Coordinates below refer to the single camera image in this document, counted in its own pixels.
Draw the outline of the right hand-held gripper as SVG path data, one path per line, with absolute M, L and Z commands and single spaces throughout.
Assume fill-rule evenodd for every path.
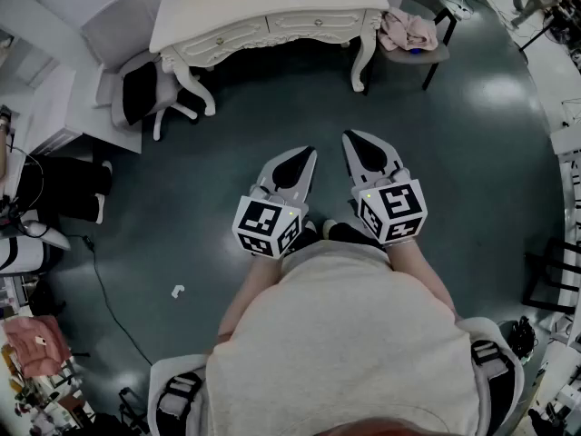
M 342 147 L 353 182 L 350 203 L 364 229 L 382 246 L 416 237 L 428 208 L 419 180 L 400 166 L 395 148 L 359 130 L 344 131 Z M 381 176 L 372 178 L 373 173 Z

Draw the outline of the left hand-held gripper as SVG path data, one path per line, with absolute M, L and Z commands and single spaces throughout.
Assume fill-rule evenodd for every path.
M 263 165 L 257 185 L 241 197 L 231 227 L 244 251 L 280 259 L 290 249 L 309 210 L 306 203 L 294 199 L 306 198 L 316 162 L 315 148 L 302 146 Z M 288 191 L 293 199 L 268 190 Z

